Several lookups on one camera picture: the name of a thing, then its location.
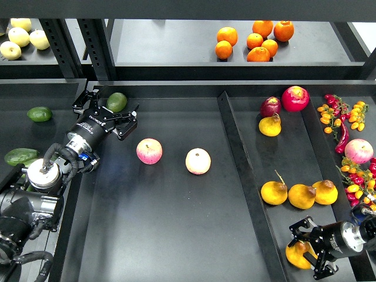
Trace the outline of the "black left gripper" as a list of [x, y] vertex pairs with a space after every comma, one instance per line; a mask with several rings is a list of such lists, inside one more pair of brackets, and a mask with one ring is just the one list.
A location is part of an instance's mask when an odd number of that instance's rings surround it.
[[84, 90], [73, 102], [73, 113], [81, 115], [68, 130], [66, 148], [75, 153], [94, 152], [113, 133], [125, 140], [137, 128], [139, 104], [127, 113], [111, 113], [100, 102], [101, 91]]

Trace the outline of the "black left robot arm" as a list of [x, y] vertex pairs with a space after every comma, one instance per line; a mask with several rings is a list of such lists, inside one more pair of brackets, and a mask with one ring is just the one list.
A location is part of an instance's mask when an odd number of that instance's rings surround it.
[[17, 161], [1, 182], [1, 281], [19, 281], [22, 266], [40, 261], [35, 281], [45, 281], [53, 265], [46, 250], [24, 253], [28, 241], [44, 230], [56, 232], [64, 208], [63, 194], [78, 173], [99, 165], [96, 148], [110, 134], [124, 140], [137, 127], [137, 110], [111, 95], [101, 102], [100, 92], [84, 90], [72, 105], [78, 118], [67, 131], [65, 145], [54, 143], [44, 156], [26, 166]]

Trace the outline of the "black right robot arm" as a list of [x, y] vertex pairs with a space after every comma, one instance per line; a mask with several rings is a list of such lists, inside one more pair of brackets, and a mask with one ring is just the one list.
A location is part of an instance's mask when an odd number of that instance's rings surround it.
[[313, 278], [321, 280], [339, 270], [335, 264], [338, 259], [374, 250], [375, 211], [365, 205], [354, 208], [364, 215], [362, 221], [352, 213], [353, 221], [321, 226], [307, 216], [292, 224], [289, 227], [291, 241], [285, 249], [288, 262], [299, 269], [312, 269]]

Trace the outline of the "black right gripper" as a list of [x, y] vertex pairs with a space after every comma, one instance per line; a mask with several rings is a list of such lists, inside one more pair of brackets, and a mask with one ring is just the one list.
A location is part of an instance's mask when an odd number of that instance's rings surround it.
[[292, 240], [288, 247], [298, 241], [309, 242], [315, 250], [320, 250], [315, 258], [309, 251], [303, 257], [313, 267], [313, 278], [321, 280], [333, 276], [338, 266], [327, 259], [330, 254], [335, 259], [357, 256], [362, 253], [367, 242], [367, 231], [364, 226], [356, 226], [349, 221], [341, 221], [326, 226], [317, 226], [311, 216], [292, 224], [289, 227]]

